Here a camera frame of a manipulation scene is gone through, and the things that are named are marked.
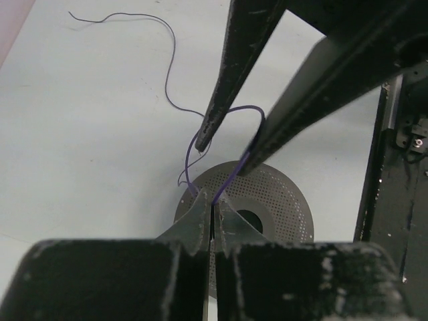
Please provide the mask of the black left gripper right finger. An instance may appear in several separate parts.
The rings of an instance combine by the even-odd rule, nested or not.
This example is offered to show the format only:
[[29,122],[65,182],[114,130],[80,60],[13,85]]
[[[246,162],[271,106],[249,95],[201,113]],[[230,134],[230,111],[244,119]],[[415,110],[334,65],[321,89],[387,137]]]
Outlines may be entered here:
[[413,320],[374,243],[275,243],[222,197],[213,208],[220,320]]

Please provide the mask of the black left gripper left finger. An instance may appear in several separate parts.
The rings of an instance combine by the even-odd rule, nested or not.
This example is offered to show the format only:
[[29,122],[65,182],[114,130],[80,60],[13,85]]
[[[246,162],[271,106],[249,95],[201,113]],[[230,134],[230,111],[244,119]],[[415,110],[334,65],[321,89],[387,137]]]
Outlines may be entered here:
[[209,193],[154,239],[47,239],[21,260],[2,320],[206,320]]

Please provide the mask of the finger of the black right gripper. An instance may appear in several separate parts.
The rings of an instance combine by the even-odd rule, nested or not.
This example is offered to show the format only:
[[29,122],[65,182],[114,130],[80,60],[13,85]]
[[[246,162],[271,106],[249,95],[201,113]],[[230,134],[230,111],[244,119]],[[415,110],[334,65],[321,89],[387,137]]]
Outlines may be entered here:
[[195,141],[205,150],[254,67],[278,22],[287,1],[231,1],[219,75]]

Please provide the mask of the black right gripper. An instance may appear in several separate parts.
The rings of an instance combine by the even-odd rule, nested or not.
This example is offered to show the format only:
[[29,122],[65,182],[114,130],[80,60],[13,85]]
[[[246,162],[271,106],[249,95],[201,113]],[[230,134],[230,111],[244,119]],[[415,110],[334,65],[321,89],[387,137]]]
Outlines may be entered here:
[[239,174],[301,131],[427,59],[426,1],[292,1],[323,34],[275,103]]

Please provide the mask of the dark perforated cable spool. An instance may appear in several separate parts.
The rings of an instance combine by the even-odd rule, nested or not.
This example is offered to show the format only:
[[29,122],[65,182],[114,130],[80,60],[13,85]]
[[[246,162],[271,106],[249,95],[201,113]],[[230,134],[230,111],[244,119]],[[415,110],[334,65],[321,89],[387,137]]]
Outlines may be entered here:
[[226,187],[216,206],[219,230],[238,243],[312,243],[311,210],[298,186],[279,170],[262,164]]

